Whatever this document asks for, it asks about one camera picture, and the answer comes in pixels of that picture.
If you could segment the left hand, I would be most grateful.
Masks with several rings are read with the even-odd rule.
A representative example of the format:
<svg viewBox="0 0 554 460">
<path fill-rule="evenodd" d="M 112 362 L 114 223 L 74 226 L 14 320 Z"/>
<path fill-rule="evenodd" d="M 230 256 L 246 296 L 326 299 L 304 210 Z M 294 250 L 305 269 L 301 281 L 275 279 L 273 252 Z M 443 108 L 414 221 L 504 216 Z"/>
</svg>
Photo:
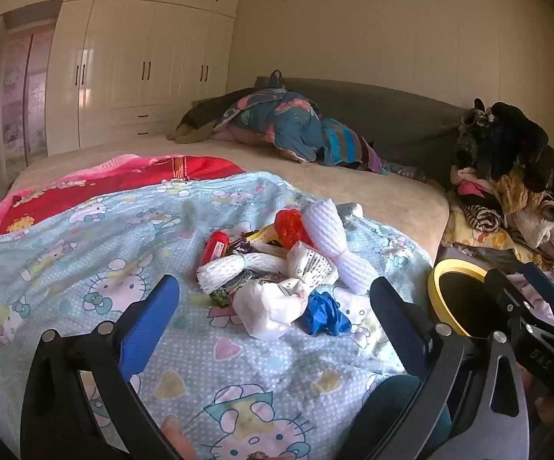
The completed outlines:
<svg viewBox="0 0 554 460">
<path fill-rule="evenodd" d="M 181 423 L 175 416 L 167 416 L 160 430 L 184 460 L 198 459 L 192 443 L 183 435 Z"/>
</svg>

